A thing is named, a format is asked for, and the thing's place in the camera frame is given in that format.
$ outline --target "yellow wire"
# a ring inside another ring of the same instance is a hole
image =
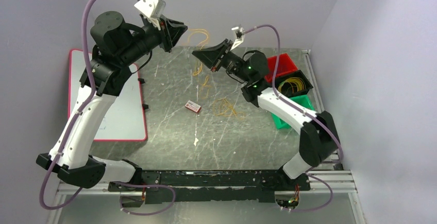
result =
[[[283,92],[282,92],[282,87],[284,86],[285,83],[289,83],[289,84],[291,85],[291,87],[288,88],[287,91],[286,91],[285,93],[283,93]],[[294,87],[293,87],[293,84],[296,85],[296,89],[297,89],[298,92],[301,91],[301,90],[304,90],[304,89],[305,89],[305,83],[304,83],[304,81],[303,81],[302,79],[300,79],[300,78],[298,78],[298,77],[290,77],[290,78],[288,78],[287,80],[283,81],[283,82],[279,85],[279,87],[278,87],[278,91],[279,91],[280,93],[282,93],[282,94],[286,94],[286,93],[288,93],[288,91],[291,89],[291,90],[292,90],[292,93],[294,93]]]
[[[188,36],[187,43],[190,43],[191,36],[196,34],[196,33],[202,33],[206,36],[206,39],[204,39],[203,41],[201,41],[200,43],[197,44],[197,46],[201,45],[200,49],[202,50],[203,47],[209,43],[209,32],[206,29],[201,29],[201,28],[192,29],[192,31],[193,32]],[[203,69],[203,64],[200,61],[198,61],[196,70],[193,72],[193,76],[199,75],[202,72],[202,69]]]
[[[209,76],[206,76],[204,84],[200,85],[200,92],[203,92],[204,88],[208,88],[205,97],[202,97],[202,99],[208,98],[209,88],[211,87],[210,85],[207,85],[208,80],[209,80]]]
[[[243,118],[245,116],[244,112],[237,112],[234,109],[234,104],[229,102],[227,98],[216,99],[212,103],[212,111],[214,113],[214,116],[223,116],[223,117],[235,116],[237,118]]]

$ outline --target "black metal bar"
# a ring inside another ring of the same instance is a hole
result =
[[[290,180],[282,170],[220,170],[176,171],[144,170],[145,186],[163,184],[172,186],[176,201],[232,201],[258,200],[275,202],[275,191],[309,191],[308,176],[300,175]],[[126,188],[111,182],[110,192],[142,191],[141,188]],[[172,193],[167,189],[147,188],[145,204],[169,202]]]

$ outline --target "robotic arm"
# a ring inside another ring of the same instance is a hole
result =
[[[141,183],[140,167],[127,160],[111,161],[90,156],[91,144],[103,117],[131,76],[129,66],[157,46],[171,52],[187,26],[161,14],[165,7],[163,0],[138,0],[135,7],[141,12],[143,27],[128,24],[120,13],[108,11],[99,15],[91,28],[91,36],[96,42],[91,60],[96,93],[80,112],[53,170],[58,178],[68,184],[91,188],[99,181]],[[78,111],[91,93],[86,71],[80,82],[73,112]],[[66,127],[50,152],[38,156],[37,164],[48,169],[51,158],[58,154]]]
[[[239,45],[244,38],[242,28],[237,27],[234,30]],[[235,43],[225,39],[217,46],[195,50],[193,55],[211,71],[216,72],[223,67],[229,76],[233,74],[243,80],[246,84],[241,91],[247,102],[277,115],[300,134],[299,153],[282,167],[290,179],[295,179],[307,170],[318,166],[337,149],[335,142],[315,121],[275,95],[271,84],[264,79],[269,69],[267,58],[263,53],[256,51],[245,61],[231,51],[235,47]],[[294,105],[303,110],[303,113],[315,116],[338,137],[331,114],[326,111],[318,114],[297,103]]]
[[[165,7],[162,0],[138,0],[135,7],[141,12],[144,24],[142,27],[126,23],[123,16],[116,11],[105,12],[95,20],[91,28],[91,35],[96,42],[91,65],[96,93],[89,104],[79,112],[79,106],[91,93],[90,79],[84,71],[73,109],[73,112],[79,114],[79,118],[68,134],[63,152],[59,153],[58,150],[61,140],[67,133],[66,128],[50,152],[38,156],[37,164],[48,170],[53,158],[60,156],[53,172],[65,183],[83,188],[91,188],[99,182],[109,182],[109,191],[132,190],[117,182],[171,185],[178,196],[176,201],[258,199],[260,202],[274,202],[275,191],[293,191],[297,184],[301,191],[309,190],[308,176],[304,172],[318,166],[337,147],[314,120],[286,105],[274,94],[271,85],[264,80],[269,69],[263,53],[254,53],[247,60],[243,60],[231,52],[244,37],[240,29],[234,29],[237,35],[235,42],[226,39],[217,46],[195,50],[193,55],[213,72],[223,67],[230,77],[234,75],[240,78],[246,83],[241,88],[246,101],[276,114],[300,134],[299,153],[283,167],[278,170],[157,171],[142,170],[127,160],[111,161],[89,155],[103,117],[131,76],[129,66],[143,55],[151,53],[157,46],[171,52],[187,30],[187,26],[182,22],[162,15]],[[317,114],[301,108],[304,112],[316,116],[338,137],[329,113]],[[228,199],[223,187],[237,187],[239,190],[233,191],[230,194],[232,197]],[[159,203],[169,199],[166,191],[146,191],[155,197],[147,197],[145,203]]]

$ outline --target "lavender wall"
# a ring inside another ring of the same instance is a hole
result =
[[[308,49],[314,43],[337,0],[165,0],[164,14],[183,21],[191,28],[204,28],[211,34],[210,45],[225,38],[233,39],[231,27],[241,24],[250,28],[272,23],[281,31],[282,47]],[[117,10],[127,22],[141,24],[132,0],[99,0],[95,16]],[[186,33],[179,44],[187,41]],[[196,45],[200,38],[194,38]],[[260,29],[246,37],[244,46],[275,47],[275,34]]]
[[[368,223],[437,223],[437,0],[338,0],[312,47]]]
[[[0,219],[45,223],[38,203],[48,152],[67,115],[68,53],[80,48],[83,0],[0,0]],[[52,203],[54,178],[46,194]]]

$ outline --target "metal table surface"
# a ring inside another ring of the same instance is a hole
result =
[[[193,76],[198,60],[193,47],[175,47],[172,53],[154,50],[150,63],[140,70],[146,80],[142,85],[148,139],[146,142],[94,142],[90,154],[104,159],[128,159],[143,169],[277,169],[297,153],[299,137],[292,129],[277,130],[271,114],[247,103],[241,84],[224,70],[212,73],[206,67]],[[258,49],[267,57],[273,48],[238,47],[233,52]],[[308,62],[300,49],[282,49],[296,66],[311,78]],[[145,62],[146,57],[138,61]],[[203,87],[206,76],[207,84]],[[316,107],[316,91],[308,96]],[[212,107],[216,99],[235,103],[244,117],[216,116]],[[186,109],[188,100],[202,106],[198,115]]]

